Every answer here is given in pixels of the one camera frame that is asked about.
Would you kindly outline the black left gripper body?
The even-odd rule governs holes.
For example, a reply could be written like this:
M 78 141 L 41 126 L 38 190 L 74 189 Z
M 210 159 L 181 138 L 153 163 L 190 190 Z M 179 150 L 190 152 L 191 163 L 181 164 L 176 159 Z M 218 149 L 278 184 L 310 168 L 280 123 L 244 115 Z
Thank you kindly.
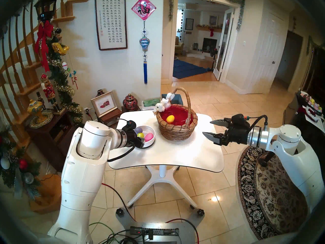
M 141 142 L 134 130 L 126 131 L 126 147 L 137 147 L 137 143 Z

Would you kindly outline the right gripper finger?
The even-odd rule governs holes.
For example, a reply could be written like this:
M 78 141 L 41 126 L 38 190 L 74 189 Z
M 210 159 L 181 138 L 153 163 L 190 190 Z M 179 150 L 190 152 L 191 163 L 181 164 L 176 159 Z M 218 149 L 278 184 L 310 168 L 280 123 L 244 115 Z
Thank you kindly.
M 203 135 L 210 141 L 212 141 L 215 145 L 217 145 L 216 134 L 212 132 L 203 132 Z
M 217 119 L 210 121 L 211 124 L 221 127 L 229 127 L 230 125 L 230 119 Z

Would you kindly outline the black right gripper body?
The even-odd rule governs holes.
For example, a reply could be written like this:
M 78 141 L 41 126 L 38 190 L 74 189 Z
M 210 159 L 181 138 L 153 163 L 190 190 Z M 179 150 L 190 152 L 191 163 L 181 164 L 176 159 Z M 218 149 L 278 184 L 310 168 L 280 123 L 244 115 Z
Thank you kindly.
M 224 133 L 220 134 L 219 137 L 215 138 L 217 142 L 215 142 L 215 145 L 219 146 L 228 146 L 230 142 L 235 142 L 237 144 L 248 144 L 248 129 L 250 128 L 250 125 L 248 126 L 231 126 L 230 128 L 226 128 L 225 126 L 218 125 L 218 127 L 222 127 L 224 130 Z

